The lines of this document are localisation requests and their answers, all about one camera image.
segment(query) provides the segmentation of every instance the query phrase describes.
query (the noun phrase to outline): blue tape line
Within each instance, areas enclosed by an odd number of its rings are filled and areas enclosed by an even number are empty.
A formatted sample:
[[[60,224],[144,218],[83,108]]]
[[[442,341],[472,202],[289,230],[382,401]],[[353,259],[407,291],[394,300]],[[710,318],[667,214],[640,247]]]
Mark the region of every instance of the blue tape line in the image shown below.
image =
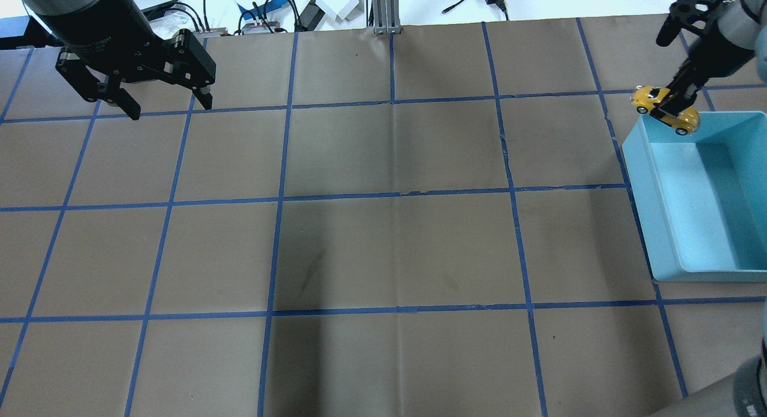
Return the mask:
[[[8,392],[8,385],[11,383],[11,376],[13,376],[13,370],[15,365],[11,365],[8,368],[8,371],[5,373],[5,379],[3,379],[2,382],[2,390],[0,390],[0,405],[2,405],[3,400],[5,399],[5,393]]]
[[[618,145],[617,138],[615,136],[615,130],[613,123],[608,116],[608,105],[605,102],[605,94],[602,92],[602,84],[599,81],[599,75],[597,74],[597,68],[594,66],[594,58],[591,55],[591,49],[589,49],[588,41],[586,40],[586,32],[583,29],[583,24],[580,18],[575,19],[576,25],[578,25],[578,33],[581,35],[581,42],[583,42],[584,51],[586,51],[586,58],[588,60],[588,66],[591,68],[591,75],[594,77],[594,84],[597,86],[597,92],[599,95],[599,101],[602,104],[602,112],[605,114],[605,122],[608,125],[608,131],[610,132],[610,138],[613,142],[613,149],[615,150],[615,157],[618,161],[618,165],[621,167],[621,175],[626,185],[626,192],[629,198],[629,204],[631,205],[631,212],[633,214],[633,220],[635,221],[636,231],[639,233],[640,242],[642,245],[642,251],[644,253],[645,262],[647,263],[647,270],[652,272],[650,267],[650,258],[647,256],[647,246],[644,243],[644,234],[642,233],[642,226],[639,221],[639,213],[636,210],[635,199],[633,199],[633,191],[631,190],[631,184],[628,179],[628,171],[626,170],[626,164],[624,163],[623,155],[621,154],[621,147]],[[666,341],[668,342],[669,352],[671,353],[671,360],[674,363],[674,370],[677,373],[677,381],[679,382],[679,388],[682,392],[682,396],[687,396],[687,384],[685,384],[684,376],[682,374],[682,366],[679,363],[679,356],[677,356],[677,347],[674,344],[674,336],[671,333],[671,326],[669,326],[668,316],[666,315],[666,308],[663,307],[663,297],[660,295],[660,288],[656,283],[653,283],[655,291],[655,298],[657,300],[658,310],[660,311],[660,320],[663,324],[663,331],[666,333]]]
[[[457,96],[450,98],[417,98],[417,99],[398,99],[392,102],[392,104],[423,104],[425,102],[455,102],[455,101],[484,101],[495,99],[493,95],[480,95],[480,96]]]
[[[0,212],[56,212],[63,209],[61,206],[0,207]]]
[[[711,100],[711,95],[709,95],[708,89],[703,87],[701,90],[703,91],[703,97],[706,98],[706,103],[709,106],[709,110],[717,111],[717,108],[714,106],[714,101]]]
[[[238,111],[268,111],[268,110],[285,110],[284,105],[264,105],[260,107],[230,107],[230,108],[211,108],[210,110],[192,110],[192,114],[209,114],[209,113],[236,113]]]
[[[612,307],[648,307],[657,305],[657,300],[606,300],[596,302],[551,302],[533,303],[536,309],[570,308],[612,308]]]
[[[279,200],[278,197],[231,198],[231,199],[218,199],[218,200],[189,200],[189,201],[173,201],[173,206],[209,206],[211,204],[273,203],[277,200]]]
[[[614,89],[614,90],[608,90],[608,91],[602,91],[605,95],[614,95],[614,94],[633,94],[635,90],[633,89]]]
[[[693,297],[663,300],[664,305],[710,305],[764,303],[765,296],[745,297]],[[533,303],[535,310],[540,309],[578,309],[611,307],[646,307],[657,305],[657,300],[595,300],[584,302],[544,302]],[[418,312],[460,312],[471,310],[527,310],[527,303],[493,303],[489,305],[425,305],[409,307],[356,307],[326,308],[314,310],[274,310],[272,316],[318,316],[318,315],[354,315],[365,313],[418,313]],[[0,324],[22,324],[22,322],[85,322],[85,321],[142,321],[143,319],[220,319],[220,318],[260,318],[266,317],[267,311],[235,312],[199,312],[199,313],[151,313],[118,315],[77,315],[77,316],[16,316],[0,318]]]
[[[525,191],[556,191],[558,189],[571,191],[580,189],[613,189],[625,188],[626,184],[596,184],[596,185],[564,185],[564,186],[525,186],[514,188],[516,192]]]
[[[293,36],[293,52],[290,61],[290,79],[288,79],[288,108],[285,109],[285,135],[282,137],[282,162],[280,163],[280,189],[277,202],[277,215],[274,219],[274,242],[271,247],[271,270],[269,272],[269,295],[266,305],[264,342],[261,349],[261,376],[258,381],[258,417],[264,415],[264,397],[266,395],[266,368],[269,361],[269,342],[271,340],[271,319],[274,314],[274,289],[277,282],[277,254],[280,246],[282,229],[282,206],[285,204],[285,170],[288,166],[288,142],[290,141],[290,120],[293,108],[293,86],[295,83],[295,61],[298,54],[298,33]]]
[[[72,171],[72,178],[69,179],[69,186],[67,187],[67,193],[64,198],[64,208],[68,206],[69,199],[72,197],[72,191],[74,191],[74,182],[77,180],[77,173],[80,171],[80,166],[82,166],[83,158],[85,156],[85,150],[88,147],[88,141],[90,141],[90,135],[93,133],[93,125],[96,123],[96,115],[98,114],[99,106],[101,106],[101,101],[98,101],[96,106],[93,107],[93,115],[90,117],[88,130],[85,132],[83,144],[80,146],[80,153],[77,154],[77,162],[75,163],[74,170]],[[56,245],[56,238],[58,237],[58,232],[61,229],[61,223],[64,221],[64,214],[65,209],[61,209],[56,220],[56,225],[53,229],[53,235],[50,236],[50,243],[46,251],[46,258],[43,259],[43,265],[40,269],[40,274],[38,275],[38,281],[35,284],[35,290],[32,292],[32,297],[27,308],[27,321],[24,321],[24,324],[22,325],[22,331],[19,333],[19,339],[16,341],[16,348],[14,349],[13,356],[11,357],[11,364],[9,365],[11,370],[8,372],[6,380],[3,381],[2,390],[0,390],[0,408],[2,408],[2,403],[5,400],[5,393],[8,391],[8,383],[11,382],[10,374],[12,373],[12,368],[16,366],[16,359],[19,357],[19,352],[22,351],[24,338],[27,335],[27,329],[29,327],[29,319],[32,316],[32,312],[35,310],[35,305],[38,301],[38,296],[40,295],[40,289],[42,287],[43,280],[46,278],[47,267],[50,264],[50,256],[53,254],[53,248]]]
[[[24,78],[24,73],[27,72],[27,67],[29,61],[32,59],[32,52],[34,51],[35,49],[29,49],[29,52],[27,52],[27,57],[24,59],[22,69],[19,71],[19,76],[16,78],[16,83],[13,84],[11,94],[8,95],[8,101],[5,102],[5,108],[2,109],[2,114],[0,114],[0,123],[5,122],[5,117],[8,116],[8,110],[11,109],[11,103],[13,102],[13,98],[16,97],[16,92],[19,90],[19,86],[22,84],[22,78]]]
[[[63,117],[27,117],[27,119],[6,119],[3,123],[19,124],[31,122],[59,122],[60,120],[91,120],[90,116],[63,116]]]
[[[397,100],[394,92],[394,33],[389,33],[389,102]]]
[[[375,192],[367,194],[328,194],[328,195],[299,195],[284,197],[284,201],[316,201],[316,200],[345,200],[349,198],[393,198],[399,197],[399,192]]]
[[[85,204],[82,206],[66,206],[65,210],[146,209],[146,207],[168,207],[168,203]]]
[[[517,238],[517,251],[520,254],[520,268],[523,275],[523,286],[525,288],[525,305],[528,312],[528,326],[530,330],[530,344],[532,347],[532,359],[535,367],[535,380],[537,381],[537,394],[540,401],[540,414],[542,417],[548,417],[548,407],[546,406],[546,394],[543,384],[543,371],[540,369],[540,354],[537,346],[537,333],[535,332],[534,307],[532,304],[532,294],[530,291],[530,281],[528,278],[527,261],[525,257],[525,246],[523,245],[523,235],[520,228],[520,214],[517,210],[517,199],[513,190],[514,179],[512,170],[509,168],[509,149],[506,145],[506,128],[503,125],[503,113],[501,109],[501,98],[498,92],[498,79],[496,77],[496,65],[493,61],[493,50],[490,47],[490,37],[487,34],[487,24],[482,22],[482,35],[485,37],[485,48],[487,49],[487,59],[490,63],[490,76],[493,79],[493,95],[496,100],[496,115],[498,117],[498,127],[501,138],[501,150],[503,152],[503,165],[506,169],[506,179],[509,181],[509,196],[512,202],[512,217],[514,218],[514,231]]]
[[[219,319],[219,318],[258,318],[266,316],[266,311],[209,312],[209,313],[154,313],[149,319]]]
[[[596,91],[541,92],[541,93],[532,93],[532,94],[499,95],[499,98],[513,99],[513,98],[539,98],[543,96],[583,96],[583,95],[597,95],[597,92]]]
[[[179,114],[186,114],[186,111],[145,111],[141,116],[178,116]],[[102,114],[96,119],[128,119],[128,117],[125,114]]]
[[[509,192],[509,188],[441,189],[433,191],[411,191],[405,194],[400,194],[400,196],[421,197],[425,195],[501,194],[507,192]]]
[[[143,315],[33,316],[29,322],[141,321]]]
[[[292,108],[331,108],[331,107],[362,107],[365,105],[381,105],[388,104],[389,101],[357,101],[357,102],[329,102],[324,104],[298,104],[293,105]]]
[[[170,196],[168,198],[167,207],[165,208],[165,220],[162,223],[162,233],[159,237],[159,245],[157,247],[157,256],[154,261],[154,268],[152,270],[152,279],[150,281],[149,292],[146,296],[146,306],[143,313],[143,321],[141,323],[141,333],[139,334],[139,342],[136,348],[136,357],[134,359],[134,369],[131,373],[131,384],[128,387],[128,395],[125,403],[124,416],[131,415],[131,407],[134,404],[134,393],[136,392],[136,381],[139,375],[139,368],[141,365],[141,356],[143,354],[143,344],[146,340],[146,327],[149,324],[149,316],[152,310],[152,302],[154,299],[154,291],[157,286],[157,276],[159,275],[159,266],[162,261],[162,251],[165,250],[165,239],[168,236],[168,226],[170,225],[170,215],[173,212],[173,198],[176,196],[176,188],[179,184],[179,174],[181,173],[181,163],[183,163],[184,149],[186,148],[186,139],[189,135],[189,124],[192,120],[192,110],[194,110],[194,95],[191,95],[189,99],[189,108],[186,111],[186,121],[184,122],[184,131],[181,135],[181,143],[179,146],[179,154],[176,158],[176,169],[173,172],[173,182],[170,185]]]

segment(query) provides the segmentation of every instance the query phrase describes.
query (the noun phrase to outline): cable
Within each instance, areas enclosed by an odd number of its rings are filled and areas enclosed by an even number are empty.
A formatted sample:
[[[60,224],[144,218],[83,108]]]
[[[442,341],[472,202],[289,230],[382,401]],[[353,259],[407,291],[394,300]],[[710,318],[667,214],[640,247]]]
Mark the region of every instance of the cable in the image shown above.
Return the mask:
[[[370,13],[367,15],[367,26],[373,27],[375,22],[375,15],[373,15],[373,0],[370,0]]]
[[[266,2],[264,2],[264,10],[266,10],[266,5],[269,4],[269,1],[270,0],[266,0]],[[293,16],[294,16],[294,19],[295,19],[296,30],[299,30],[299,28],[303,28],[304,26],[302,26],[302,24],[301,24],[301,16],[298,15],[298,10],[296,9],[295,5],[293,4],[293,2],[291,0],[286,0],[286,1],[288,1],[288,3],[290,4],[291,8],[293,8]]]
[[[258,18],[261,19],[262,22],[266,25],[267,28],[269,28],[269,32],[274,33],[274,31],[271,30],[271,26],[269,26],[269,21],[266,19],[266,15],[261,12],[260,8],[258,8],[258,3],[255,1],[251,2],[253,4],[253,8],[255,12],[258,14]]]
[[[263,22],[263,24],[266,26],[266,29],[269,29],[269,33],[274,33],[274,30],[272,30],[271,26],[269,26],[269,21],[266,19],[266,15],[261,12],[260,8],[258,8],[258,3],[256,3],[255,1],[251,3],[253,4],[253,8],[255,12],[258,13],[258,18],[261,19],[261,22]],[[255,21],[255,16],[253,16],[253,13],[250,13],[250,15],[253,17],[253,20]]]
[[[257,18],[256,18],[256,16],[255,16],[255,14],[253,14],[253,12],[252,12],[251,10],[244,10],[244,11],[242,12],[242,14],[240,14],[240,18],[239,18],[239,20],[237,21],[237,30],[235,30],[235,32],[234,32],[235,34],[239,34],[239,35],[242,35],[242,19],[244,18],[244,15],[246,15],[246,14],[250,14],[250,16],[251,16],[251,17],[252,17],[254,20],[257,20]],[[266,27],[267,27],[267,29],[269,29],[269,32],[270,32],[270,33],[274,33],[274,31],[273,31],[273,30],[271,30],[271,26],[269,26],[269,24],[268,24],[268,23],[266,23]]]
[[[454,4],[452,4],[452,5],[450,5],[450,7],[447,7],[447,8],[445,8],[444,10],[442,10],[442,13],[443,13],[443,14],[446,14],[446,13],[448,13],[448,12],[449,12],[450,10],[452,10],[453,8],[457,7],[458,5],[461,5],[461,4],[463,3],[463,1],[465,1],[465,0],[460,0],[460,1],[458,1],[458,2],[456,2],[456,3],[454,3]]]
[[[205,30],[210,30],[210,24],[208,24],[208,0],[203,0],[203,19],[205,19]]]
[[[301,14],[298,12],[298,5],[295,3],[295,0],[291,0],[293,2],[293,10],[295,10],[295,15],[298,18],[298,25],[303,27],[304,23],[301,23]]]
[[[189,5],[188,3],[184,3],[184,2],[176,2],[176,5],[184,5],[184,7],[187,7],[190,10],[192,10],[192,13],[194,13],[194,15],[197,16],[197,22],[200,23],[200,26],[205,27],[205,23],[203,23],[203,20],[200,18],[200,14],[197,13],[197,10],[195,10],[195,8],[192,8],[192,5]]]
[[[189,13],[189,11],[183,10],[182,8],[170,8],[168,11],[178,11],[180,13],[184,13],[187,16],[189,16],[189,19],[192,21],[192,24],[194,24],[194,30],[195,32],[200,31],[200,27],[197,25],[197,21],[195,21],[194,16]]]

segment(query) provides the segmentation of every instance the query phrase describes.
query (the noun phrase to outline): floor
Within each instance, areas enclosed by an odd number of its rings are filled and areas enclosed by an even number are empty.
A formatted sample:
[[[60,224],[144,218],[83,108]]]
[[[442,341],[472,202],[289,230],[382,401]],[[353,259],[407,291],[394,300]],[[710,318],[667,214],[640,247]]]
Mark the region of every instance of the floor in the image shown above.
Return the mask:
[[[214,110],[137,84],[138,122],[0,52],[0,415],[641,416],[731,373],[767,286],[654,283],[627,192],[662,18],[215,38]]]

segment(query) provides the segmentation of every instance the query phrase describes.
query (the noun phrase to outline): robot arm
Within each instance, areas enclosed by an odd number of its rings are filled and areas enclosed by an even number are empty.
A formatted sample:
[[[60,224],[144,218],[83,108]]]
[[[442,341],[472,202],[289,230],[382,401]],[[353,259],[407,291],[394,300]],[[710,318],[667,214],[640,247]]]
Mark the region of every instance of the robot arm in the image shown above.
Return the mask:
[[[85,101],[104,100],[136,120],[141,106],[120,84],[159,79],[192,89],[203,107],[213,106],[216,63],[188,29],[162,40],[132,0],[23,1],[65,43],[56,70]]]
[[[668,46],[682,29],[696,35],[698,39],[690,46],[687,59],[661,96],[652,97],[652,107],[641,107],[643,112],[676,128],[676,120],[694,120],[692,130],[697,126],[697,111],[691,108],[698,91],[711,78],[727,77],[753,59],[755,50],[759,54],[759,71],[767,79],[767,0],[677,0],[669,9],[668,18],[658,33],[658,46]],[[695,26],[704,22],[704,27]],[[638,90],[638,98],[646,93]],[[677,131],[680,135],[687,131]]]
[[[765,15],[762,14],[762,21],[764,21]],[[762,33],[759,34],[759,38],[756,40],[756,71],[759,72],[759,77],[767,83],[767,27],[762,29]]]

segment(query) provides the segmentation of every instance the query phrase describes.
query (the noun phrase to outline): black cable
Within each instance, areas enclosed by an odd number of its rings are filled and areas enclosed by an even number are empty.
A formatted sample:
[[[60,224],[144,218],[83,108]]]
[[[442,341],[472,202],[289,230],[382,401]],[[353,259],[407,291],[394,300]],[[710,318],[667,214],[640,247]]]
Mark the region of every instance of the black cable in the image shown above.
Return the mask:
[[[256,18],[256,15],[255,15],[255,14],[253,14],[253,12],[252,12],[251,10],[244,10],[244,11],[242,12],[242,14],[240,14],[240,18],[239,18],[239,20],[237,21],[237,30],[235,30],[235,32],[234,32],[235,34],[239,34],[239,35],[242,35],[242,19],[244,19],[244,15],[246,15],[246,14],[250,14],[250,16],[251,16],[251,17],[252,17],[254,20],[257,20],[257,18]],[[274,33],[274,31],[272,31],[272,30],[271,30],[271,26],[269,26],[269,24],[268,24],[268,23],[266,24],[266,27],[269,29],[269,32],[271,32],[271,33]]]
[[[270,0],[266,0],[266,2],[264,2],[264,10],[266,10],[266,5],[269,4],[269,1]],[[286,0],[286,1],[288,1],[288,3],[290,4],[290,7],[293,8],[293,16],[294,16],[293,18],[295,19],[296,28],[298,27],[303,28],[304,26],[302,26],[301,24],[301,16],[298,15],[298,9],[295,7],[295,4],[291,0]]]
[[[205,19],[205,29],[210,30],[210,24],[208,24],[208,0],[203,0],[203,19]]]
[[[373,0],[370,0],[370,13],[367,15],[367,26],[373,27],[375,22],[375,15],[373,15]]]
[[[496,0],[495,5],[496,7],[501,8],[506,21],[509,21],[509,10],[506,9],[506,2],[504,2],[504,0]]]
[[[453,8],[457,7],[458,5],[461,5],[461,4],[463,3],[463,1],[465,1],[465,0],[460,0],[460,1],[458,1],[458,2],[456,2],[456,3],[454,3],[454,4],[452,4],[452,5],[450,5],[450,7],[447,7],[447,8],[445,8],[444,10],[442,10],[442,13],[443,13],[443,14],[446,14],[447,12],[449,12],[450,10],[452,10]]]
[[[203,23],[203,20],[200,18],[200,14],[197,13],[197,10],[195,10],[195,8],[192,8],[192,5],[189,5],[188,3],[184,3],[184,2],[176,2],[176,5],[183,5],[184,7],[187,7],[190,10],[192,10],[192,13],[194,13],[194,15],[197,16],[197,22],[199,22],[200,26],[205,27],[205,23]]]
[[[183,10],[182,8],[170,8],[170,10],[168,11],[178,11],[180,13],[186,14],[187,16],[189,16],[189,19],[192,21],[192,24],[194,24],[194,31],[195,32],[200,31],[200,27],[197,25],[197,21],[194,19],[194,16],[192,16],[192,14],[189,13],[189,11]]]
[[[293,2],[293,10],[295,10],[295,16],[296,16],[296,19],[298,19],[297,21],[298,25],[302,27],[301,30],[306,30],[306,29],[303,29],[304,23],[301,23],[301,14],[298,12],[298,5],[295,3],[295,0],[291,0],[291,2]]]
[[[274,33],[274,31],[271,29],[271,26],[269,26],[269,21],[266,19],[266,15],[261,12],[260,8],[258,8],[258,3],[256,3],[255,1],[251,3],[253,4],[253,8],[255,12],[258,13],[258,18],[260,18],[263,24],[266,25],[266,29],[269,29],[269,33]]]

